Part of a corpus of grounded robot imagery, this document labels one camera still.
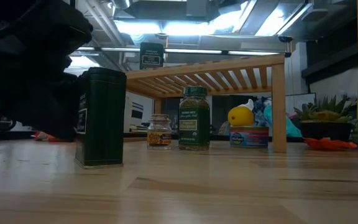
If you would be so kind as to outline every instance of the green tin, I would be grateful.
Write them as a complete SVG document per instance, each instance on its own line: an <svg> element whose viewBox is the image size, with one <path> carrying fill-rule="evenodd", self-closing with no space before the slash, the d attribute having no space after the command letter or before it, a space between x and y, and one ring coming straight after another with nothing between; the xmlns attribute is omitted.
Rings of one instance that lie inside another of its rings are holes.
<svg viewBox="0 0 358 224"><path fill-rule="evenodd" d="M75 159L84 168L122 165L126 75L90 68L78 78Z"/></svg>

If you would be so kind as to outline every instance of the small glass jar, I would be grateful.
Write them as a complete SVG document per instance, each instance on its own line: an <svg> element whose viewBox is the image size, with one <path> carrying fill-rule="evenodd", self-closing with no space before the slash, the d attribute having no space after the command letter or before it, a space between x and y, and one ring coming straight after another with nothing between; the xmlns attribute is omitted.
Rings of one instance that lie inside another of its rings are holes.
<svg viewBox="0 0 358 224"><path fill-rule="evenodd" d="M172 129L171 120L167 114L153 114L149 120L150 126L147 130L148 149L171 149Z"/></svg>
<svg viewBox="0 0 358 224"><path fill-rule="evenodd" d="M179 105L179 148L192 151L209 149L208 90L202 86L188 86Z"/></svg>

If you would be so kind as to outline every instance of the yellow toy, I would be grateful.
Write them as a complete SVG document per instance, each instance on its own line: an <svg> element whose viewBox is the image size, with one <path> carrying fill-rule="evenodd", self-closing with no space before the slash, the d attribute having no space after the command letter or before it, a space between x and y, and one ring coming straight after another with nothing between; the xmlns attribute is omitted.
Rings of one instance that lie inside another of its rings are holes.
<svg viewBox="0 0 358 224"><path fill-rule="evenodd" d="M254 102L249 100L246 105L240 105L231 109L227 119L232 126L252 126L254 123L253 108Z"/></svg>

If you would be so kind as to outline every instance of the wooden shelf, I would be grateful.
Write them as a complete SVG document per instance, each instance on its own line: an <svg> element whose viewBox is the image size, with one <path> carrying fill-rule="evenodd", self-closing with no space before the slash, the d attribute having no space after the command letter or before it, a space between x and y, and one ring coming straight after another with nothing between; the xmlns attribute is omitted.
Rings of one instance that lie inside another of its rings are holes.
<svg viewBox="0 0 358 224"><path fill-rule="evenodd" d="M204 86L210 95L272 91L267 69L283 63L284 56L277 54L131 71L127 72L127 90L152 98L182 96L184 87L190 85ZM259 71L261 85L255 70Z"/></svg>
<svg viewBox="0 0 358 224"><path fill-rule="evenodd" d="M272 71L271 85L268 69ZM182 96L183 89L191 85L206 87L209 95L271 91L273 143L276 142L276 151L285 152L287 148L284 54L130 71L126 75L127 91L155 99L155 113L161 113L162 98Z"/></svg>

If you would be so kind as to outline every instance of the potted plant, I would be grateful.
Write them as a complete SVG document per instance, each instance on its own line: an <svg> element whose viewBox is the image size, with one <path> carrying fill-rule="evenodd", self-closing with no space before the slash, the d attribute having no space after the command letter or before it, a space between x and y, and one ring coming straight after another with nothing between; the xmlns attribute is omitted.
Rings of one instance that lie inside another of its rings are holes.
<svg viewBox="0 0 358 224"><path fill-rule="evenodd" d="M352 117L348 116L349 107L345 107L347 96L337 104L336 96L328 100L324 97L318 103L303 104L302 110L294 108L300 119L300 130L304 138L330 138L332 140L349 140Z"/></svg>

